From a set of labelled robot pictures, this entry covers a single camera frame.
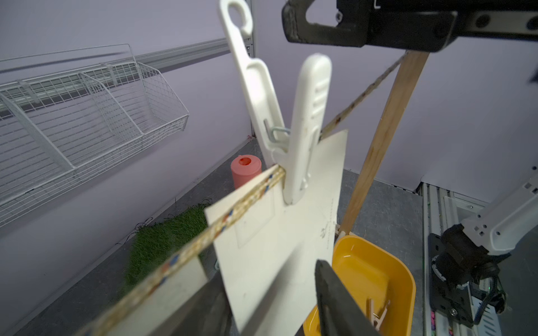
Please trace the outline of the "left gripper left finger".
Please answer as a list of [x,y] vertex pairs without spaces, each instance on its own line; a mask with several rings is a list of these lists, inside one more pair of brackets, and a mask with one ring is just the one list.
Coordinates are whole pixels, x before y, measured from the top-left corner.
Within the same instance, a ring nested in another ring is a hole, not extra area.
[[218,272],[152,335],[229,335],[232,313]]

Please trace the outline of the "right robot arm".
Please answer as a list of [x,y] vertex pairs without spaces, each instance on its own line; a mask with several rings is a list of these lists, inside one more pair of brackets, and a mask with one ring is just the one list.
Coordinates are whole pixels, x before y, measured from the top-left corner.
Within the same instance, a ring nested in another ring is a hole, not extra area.
[[[404,50],[394,64],[395,83],[357,182],[346,221],[357,216],[374,174],[392,141],[428,55],[460,36],[534,41],[536,1],[339,1],[338,23],[306,18],[310,1],[288,1],[282,9],[291,43]],[[497,198],[473,217],[441,235],[444,251],[431,261],[436,276],[453,286],[496,277],[499,263],[537,226],[537,175]]]

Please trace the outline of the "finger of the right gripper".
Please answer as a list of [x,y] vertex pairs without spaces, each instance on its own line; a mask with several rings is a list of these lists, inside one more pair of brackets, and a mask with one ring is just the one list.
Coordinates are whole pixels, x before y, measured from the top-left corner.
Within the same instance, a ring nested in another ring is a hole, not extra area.
[[281,11],[282,28],[290,43],[361,48],[367,44],[374,2],[336,1],[333,21],[311,13],[313,1],[287,1]]

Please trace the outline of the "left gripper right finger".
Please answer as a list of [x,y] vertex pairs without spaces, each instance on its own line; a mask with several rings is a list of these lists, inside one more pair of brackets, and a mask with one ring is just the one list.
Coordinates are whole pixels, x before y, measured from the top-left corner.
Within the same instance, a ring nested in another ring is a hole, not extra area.
[[380,335],[326,260],[317,260],[315,286],[321,335]]

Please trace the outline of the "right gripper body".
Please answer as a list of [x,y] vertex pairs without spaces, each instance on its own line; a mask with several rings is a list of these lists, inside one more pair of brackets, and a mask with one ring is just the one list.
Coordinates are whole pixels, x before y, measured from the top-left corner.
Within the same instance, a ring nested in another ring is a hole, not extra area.
[[455,39],[537,40],[536,1],[338,1],[336,45],[435,53]]

